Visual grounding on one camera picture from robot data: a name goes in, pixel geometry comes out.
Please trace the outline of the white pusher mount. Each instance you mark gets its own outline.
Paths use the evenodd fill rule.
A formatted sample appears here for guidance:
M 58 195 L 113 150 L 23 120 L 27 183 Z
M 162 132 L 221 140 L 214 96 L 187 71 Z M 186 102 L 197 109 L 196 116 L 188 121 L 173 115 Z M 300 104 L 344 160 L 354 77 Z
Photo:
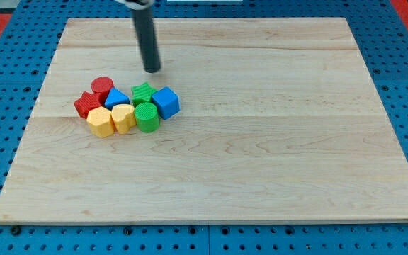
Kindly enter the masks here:
M 154 0 L 115 0 L 119 4 L 124 4 L 129 9 L 148 9 Z

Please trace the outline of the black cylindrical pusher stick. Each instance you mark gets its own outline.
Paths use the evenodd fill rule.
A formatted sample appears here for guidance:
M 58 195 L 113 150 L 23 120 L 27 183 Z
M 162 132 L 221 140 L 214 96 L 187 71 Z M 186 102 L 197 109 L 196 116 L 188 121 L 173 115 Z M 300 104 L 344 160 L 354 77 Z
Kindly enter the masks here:
M 135 25 L 144 70 L 155 73 L 161 69 L 154 16 L 151 3 L 131 3 L 130 9 Z

